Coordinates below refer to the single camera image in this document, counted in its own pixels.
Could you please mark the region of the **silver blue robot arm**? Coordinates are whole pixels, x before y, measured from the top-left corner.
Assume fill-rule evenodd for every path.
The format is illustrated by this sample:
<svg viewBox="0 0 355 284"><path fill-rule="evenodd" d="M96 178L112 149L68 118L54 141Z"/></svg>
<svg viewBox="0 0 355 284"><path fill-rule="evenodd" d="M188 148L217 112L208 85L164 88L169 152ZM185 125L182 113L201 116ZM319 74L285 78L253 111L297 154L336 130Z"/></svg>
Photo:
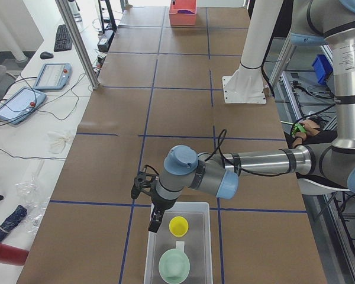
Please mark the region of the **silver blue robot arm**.
<svg viewBox="0 0 355 284"><path fill-rule="evenodd" d="M188 146L170 149L163 170L151 187L154 205L149 231L158 231L164 212L171 209L183 188L231 199L242 175L299 173L321 176L355 193L355 149L330 143L297 146L294 149L249 153L196 153Z"/></svg>
<svg viewBox="0 0 355 284"><path fill-rule="evenodd" d="M332 51L337 151L355 152L355 1L294 1L295 44L327 44Z"/></svg>

